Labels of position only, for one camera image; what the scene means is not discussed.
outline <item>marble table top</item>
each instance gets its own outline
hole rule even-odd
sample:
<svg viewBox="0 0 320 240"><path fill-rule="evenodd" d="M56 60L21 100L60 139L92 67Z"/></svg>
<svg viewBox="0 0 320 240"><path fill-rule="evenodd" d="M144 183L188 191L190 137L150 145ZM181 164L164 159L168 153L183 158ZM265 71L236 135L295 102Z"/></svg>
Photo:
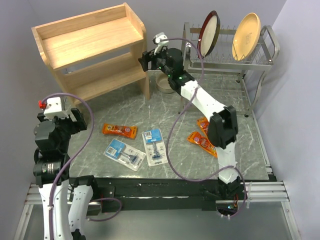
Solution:
<svg viewBox="0 0 320 240"><path fill-rule="evenodd" d="M136 83L121 87L88 101L93 110L94 131L85 149L73 161L70 176L94 175L98 178L177 178L168 163L149 167L147 159L138 171L133 171L104 156L112 139L116 138L134 148L146 152L142 132L159 128L164 141L167 141L170 128L178 117L181 97L177 93L161 93L155 84L156 75L150 73L151 99L145 100ZM246 180L268 180L266 162L260 145L254 119L244 117L248 99L235 74L206 74L201 86L215 99L226 106L233 105L238 111L237 142L235 157L238 168ZM86 120L89 114L83 110ZM203 114L194 106L176 124L169 144L169 156L176 170L188 178L203 178L219 169L218 160L202 150L198 145L187 141L194 131L201 132L197 119ZM102 134L104 123L125 126L137 126L135 139L116 135ZM87 138L88 131L82 131L71 137L69 155L72 156Z"/></svg>

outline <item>orange wrapper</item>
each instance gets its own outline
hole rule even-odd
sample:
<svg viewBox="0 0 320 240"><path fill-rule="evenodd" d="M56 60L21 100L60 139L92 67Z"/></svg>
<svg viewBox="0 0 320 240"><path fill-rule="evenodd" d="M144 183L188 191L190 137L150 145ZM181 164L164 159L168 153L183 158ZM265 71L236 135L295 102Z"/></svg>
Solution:
<svg viewBox="0 0 320 240"><path fill-rule="evenodd" d="M127 138L134 139L137 135L137 126L118 126L105 123L103 124L102 133L103 134L115 134L124 136Z"/></svg>
<svg viewBox="0 0 320 240"><path fill-rule="evenodd" d="M203 150L205 150L215 158L218 157L215 146L213 146L211 142L209 142L208 138L202 136L199 132L194 131L190 134L190 136L188 136L187 140L190 143L199 145Z"/></svg>
<svg viewBox="0 0 320 240"><path fill-rule="evenodd" d="M204 116L202 118L199 118L196 121L196 124L199 126L199 128L201 129L201 131L207 136L208 134L208 127L209 127L209 122L207 120L207 118Z"/></svg>

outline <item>blue label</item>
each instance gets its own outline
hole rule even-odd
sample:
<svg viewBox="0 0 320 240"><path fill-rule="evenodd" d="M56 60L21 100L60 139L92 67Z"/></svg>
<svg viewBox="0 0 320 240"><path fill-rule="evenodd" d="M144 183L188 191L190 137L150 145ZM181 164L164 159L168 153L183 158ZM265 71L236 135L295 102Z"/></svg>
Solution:
<svg viewBox="0 0 320 240"><path fill-rule="evenodd" d="M143 133L145 142L147 144L153 143L153 142L159 142L162 140L160 129L152 129L150 131L145 131Z"/></svg>
<svg viewBox="0 0 320 240"><path fill-rule="evenodd" d="M110 145L106 148L104 154L112 157L113 159L118 159L118 156L125 147L126 145L123 142L113 139Z"/></svg>

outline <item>white wall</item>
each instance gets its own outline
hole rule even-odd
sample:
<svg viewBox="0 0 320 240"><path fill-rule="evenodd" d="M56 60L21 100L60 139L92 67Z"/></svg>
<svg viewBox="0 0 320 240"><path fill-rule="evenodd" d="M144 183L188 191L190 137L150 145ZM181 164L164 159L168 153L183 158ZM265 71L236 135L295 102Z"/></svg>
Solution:
<svg viewBox="0 0 320 240"><path fill-rule="evenodd" d="M41 24L122 4L125 0L29 0ZM238 25L242 18L255 12L261 24L272 25L286 0L127 0L146 27L148 49L152 38L165 32L168 37L182 37L184 22L202 24L208 13L216 10L221 24ZM181 43L170 43L180 48Z"/></svg>
<svg viewBox="0 0 320 240"><path fill-rule="evenodd" d="M26 0L0 7L0 239L15 234L33 176L38 100L58 89L39 55Z"/></svg>
<svg viewBox="0 0 320 240"><path fill-rule="evenodd" d="M302 239L320 239L320 2L287 0L273 29L280 55L255 113Z"/></svg>

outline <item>wooden rack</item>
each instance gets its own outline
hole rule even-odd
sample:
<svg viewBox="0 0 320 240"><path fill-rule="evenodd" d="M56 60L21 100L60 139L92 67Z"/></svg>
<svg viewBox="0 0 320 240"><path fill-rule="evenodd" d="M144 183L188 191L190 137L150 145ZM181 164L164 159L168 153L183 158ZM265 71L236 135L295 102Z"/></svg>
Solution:
<svg viewBox="0 0 320 240"><path fill-rule="evenodd" d="M44 64L65 93L86 100L138 82L150 99L149 78L138 58L147 49L146 28L128 4L32 28ZM123 48L130 52L62 74L61 69Z"/></svg>

